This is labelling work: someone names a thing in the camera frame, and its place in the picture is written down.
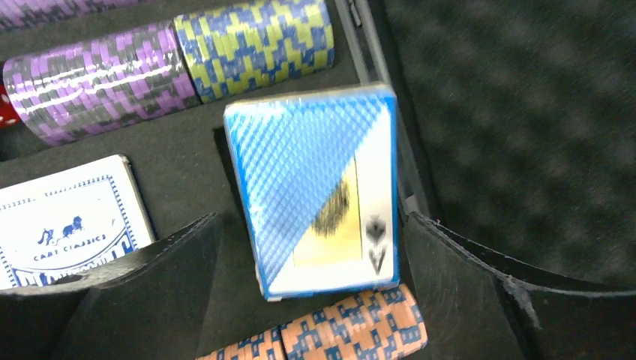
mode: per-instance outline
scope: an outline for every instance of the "poker chip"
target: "poker chip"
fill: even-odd
[[[171,21],[8,60],[19,117],[51,146],[200,105]]]
[[[240,360],[284,360],[281,333],[277,328],[239,341],[223,349],[212,352],[197,360],[240,359]]]
[[[395,360],[427,342],[419,306],[402,284],[359,293],[197,360]]]
[[[177,16],[196,93],[207,103],[330,68],[324,0],[267,0]]]
[[[0,33],[126,8],[150,0],[7,0],[0,7]]]

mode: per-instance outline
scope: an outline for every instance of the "yellow poker chip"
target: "yellow poker chip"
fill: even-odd
[[[266,0],[177,16],[175,30],[206,103],[330,68],[325,0]]]

